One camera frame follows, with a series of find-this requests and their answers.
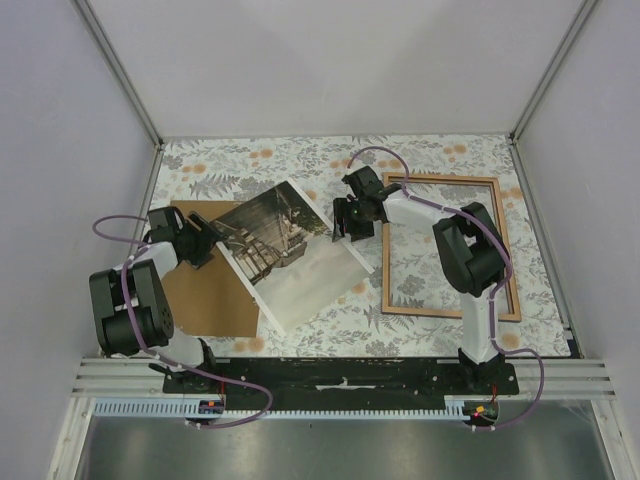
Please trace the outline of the wooden picture frame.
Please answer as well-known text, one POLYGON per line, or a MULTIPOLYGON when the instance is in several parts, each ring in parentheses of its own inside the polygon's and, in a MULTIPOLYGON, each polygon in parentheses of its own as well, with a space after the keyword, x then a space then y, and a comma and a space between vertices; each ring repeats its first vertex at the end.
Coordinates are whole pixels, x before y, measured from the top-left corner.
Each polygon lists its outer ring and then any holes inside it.
MULTIPOLYGON (((478 218, 504 249, 509 237, 500 184, 496 177, 413 173, 407 185, 417 195, 478 218)), ((409 241, 419 234, 402 224, 382 227, 382 306, 384 314, 462 317, 457 289, 475 295, 504 278, 496 268, 505 263, 491 240, 464 217, 446 213, 426 228, 432 242, 424 249, 409 241)))

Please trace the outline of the printed pier photo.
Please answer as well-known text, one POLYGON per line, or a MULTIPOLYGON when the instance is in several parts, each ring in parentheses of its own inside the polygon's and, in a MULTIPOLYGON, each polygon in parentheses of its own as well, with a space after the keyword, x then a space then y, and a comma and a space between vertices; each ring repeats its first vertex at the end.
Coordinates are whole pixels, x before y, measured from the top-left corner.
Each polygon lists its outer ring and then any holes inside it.
POLYGON ((373 267, 293 181, 271 189, 212 221, 217 247, 261 314, 284 336, 308 322, 373 267))

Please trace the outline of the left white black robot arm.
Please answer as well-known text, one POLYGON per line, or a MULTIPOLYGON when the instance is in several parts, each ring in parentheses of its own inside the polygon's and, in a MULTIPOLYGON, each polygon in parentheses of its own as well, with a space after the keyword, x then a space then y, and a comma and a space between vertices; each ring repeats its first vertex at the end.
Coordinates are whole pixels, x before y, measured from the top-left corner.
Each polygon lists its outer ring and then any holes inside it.
POLYGON ((135 247, 122 264, 89 277, 102 352, 108 357, 145 353, 171 372, 186 371, 186 381, 198 392, 212 391, 219 384, 220 368, 206 341, 175 326, 162 279, 183 264, 194 269, 206 265, 225 235, 198 213, 185 216, 174 206, 153 209, 141 217, 149 226, 141 239, 100 230, 101 224, 118 218, 105 216, 92 225, 97 236, 135 247))

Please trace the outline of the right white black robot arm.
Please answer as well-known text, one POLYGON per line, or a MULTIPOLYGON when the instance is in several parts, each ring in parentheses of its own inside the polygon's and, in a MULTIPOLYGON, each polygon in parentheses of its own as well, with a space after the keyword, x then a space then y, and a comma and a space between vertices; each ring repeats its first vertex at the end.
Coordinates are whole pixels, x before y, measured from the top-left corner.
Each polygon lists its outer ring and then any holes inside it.
POLYGON ((352 242, 374 236, 374 224, 395 224, 432 233, 443 274, 460 296, 463 337, 458 381, 467 392, 483 392, 494 381, 505 354, 497 346, 495 296, 512 273, 502 237, 484 205, 461 209, 422 199, 405 185, 385 185, 368 166, 349 171, 350 188, 333 200, 333 235, 352 242))

